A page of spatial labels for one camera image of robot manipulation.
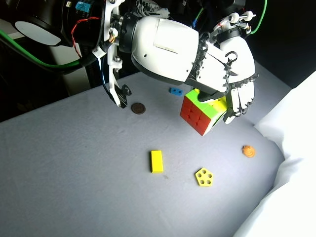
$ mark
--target brown round object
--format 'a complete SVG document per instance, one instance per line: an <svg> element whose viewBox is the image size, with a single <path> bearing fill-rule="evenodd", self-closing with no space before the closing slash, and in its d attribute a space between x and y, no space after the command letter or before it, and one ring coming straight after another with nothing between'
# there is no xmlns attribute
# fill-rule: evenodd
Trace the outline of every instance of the brown round object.
<svg viewBox="0 0 316 237"><path fill-rule="evenodd" d="M251 147L251 146L243 146L243 147L242 147L242 153L243 153L245 156L247 156L247 157L249 157L249 158L252 158L252 157L255 156L256 151L255 151L255 149L254 149L253 147Z"/></svg>
<svg viewBox="0 0 316 237"><path fill-rule="evenodd" d="M146 111L146 108L142 103L132 104L131 108L132 108L132 111L137 115L141 115Z"/></svg>

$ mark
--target red wire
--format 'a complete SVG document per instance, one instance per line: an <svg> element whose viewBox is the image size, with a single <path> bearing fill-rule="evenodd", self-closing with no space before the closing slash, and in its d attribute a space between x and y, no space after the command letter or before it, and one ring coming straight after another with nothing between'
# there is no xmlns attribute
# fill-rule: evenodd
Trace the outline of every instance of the red wire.
<svg viewBox="0 0 316 237"><path fill-rule="evenodd" d="M75 23L73 29L71 30L71 38L72 38L72 40L73 40L73 46L74 46L74 48L75 48L76 53L78 54L78 56L79 56L80 58L81 58L81 55L80 55L80 53L79 53L79 51L78 51L78 49L77 49L77 47L76 47L76 41L75 41L75 37L74 37L75 29L76 29L77 25L78 25L80 22L88 21L88 20L96 20L96 19L100 19L100 17L90 16L90 17L88 17L88 18L86 18L86 19L80 19L80 20L78 20L78 21Z"/></svg>

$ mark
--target robotic hand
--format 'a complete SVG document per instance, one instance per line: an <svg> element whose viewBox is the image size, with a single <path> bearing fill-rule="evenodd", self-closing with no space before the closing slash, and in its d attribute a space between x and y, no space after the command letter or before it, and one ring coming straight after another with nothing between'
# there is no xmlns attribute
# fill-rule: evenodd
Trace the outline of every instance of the robotic hand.
<svg viewBox="0 0 316 237"><path fill-rule="evenodd" d="M246 21L253 16L251 11L242 16L233 13L212 33L199 36L179 22L150 16L138 19L128 13L121 21L119 49L131 53L134 65L148 76L199 89L200 102L226 96L224 122L230 123L246 113L254 99L253 82L258 76L243 39L251 32Z"/></svg>

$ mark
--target rubik's cube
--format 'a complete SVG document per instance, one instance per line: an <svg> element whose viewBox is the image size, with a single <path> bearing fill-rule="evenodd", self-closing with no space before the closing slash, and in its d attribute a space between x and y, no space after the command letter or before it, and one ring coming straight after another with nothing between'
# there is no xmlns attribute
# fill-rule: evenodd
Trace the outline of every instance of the rubik's cube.
<svg viewBox="0 0 316 237"><path fill-rule="evenodd" d="M227 110L226 98L212 102L198 101L199 90L192 90L184 96L180 116L199 134L204 136Z"/></svg>

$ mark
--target yellow rectangular block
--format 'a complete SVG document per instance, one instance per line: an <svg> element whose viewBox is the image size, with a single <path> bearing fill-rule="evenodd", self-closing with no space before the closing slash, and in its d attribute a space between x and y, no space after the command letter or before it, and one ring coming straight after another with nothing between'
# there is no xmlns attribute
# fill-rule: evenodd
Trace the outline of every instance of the yellow rectangular block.
<svg viewBox="0 0 316 237"><path fill-rule="evenodd" d="M152 151L152 173L163 173L161 151Z"/></svg>

